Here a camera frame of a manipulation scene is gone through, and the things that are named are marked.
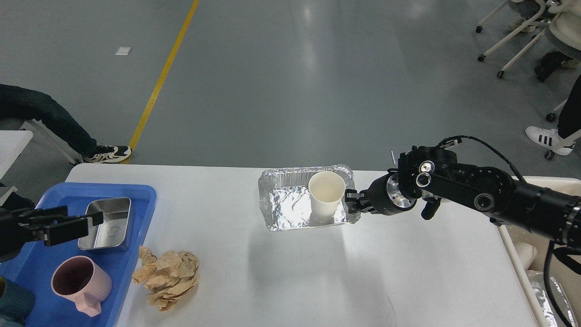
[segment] brown crumpled paper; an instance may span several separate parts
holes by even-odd
[[[200,261],[188,251],[168,251],[159,259],[147,247],[139,247],[141,267],[133,272],[135,283],[145,282],[151,293],[150,305],[159,311],[169,310],[188,290],[198,284]]]

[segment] foil container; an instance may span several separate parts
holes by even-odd
[[[559,315],[554,312],[551,301],[548,299],[543,283],[543,273],[527,270],[526,276],[529,278],[530,285],[533,287],[533,291],[535,292],[535,296],[544,312],[545,318],[547,318],[548,325],[551,327],[565,327],[565,324],[561,321]],[[559,308],[561,308],[563,314],[569,318],[569,321],[573,322],[573,327],[579,326],[577,324],[577,319],[575,319],[575,315],[573,314],[573,308],[571,308],[571,304],[563,291],[563,287],[559,282],[557,282],[555,277],[551,276],[550,280],[551,290],[553,291],[553,296],[555,297],[555,301],[559,305]]]
[[[307,185],[313,175],[325,170],[341,176],[347,189],[355,189],[353,171],[345,165],[268,169],[262,173],[258,179],[260,210],[269,230],[318,228],[359,220],[361,214],[350,214],[345,200],[338,205],[332,222],[320,224],[311,219],[311,194]]]

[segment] caster wheel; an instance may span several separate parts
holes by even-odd
[[[553,160],[555,158],[555,153],[552,150],[548,150],[545,152],[544,157],[546,160]]]
[[[548,122],[554,122],[556,118],[557,118],[557,115],[555,115],[554,112],[548,113],[547,116],[545,116],[545,120]]]

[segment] dark teal cup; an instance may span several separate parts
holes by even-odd
[[[0,276],[0,327],[24,326],[33,306],[31,291]]]

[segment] pink mug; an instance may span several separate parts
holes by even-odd
[[[65,260],[51,279],[52,291],[74,302],[77,310],[89,317],[101,313],[101,302],[111,293],[112,286],[111,277],[84,255]]]

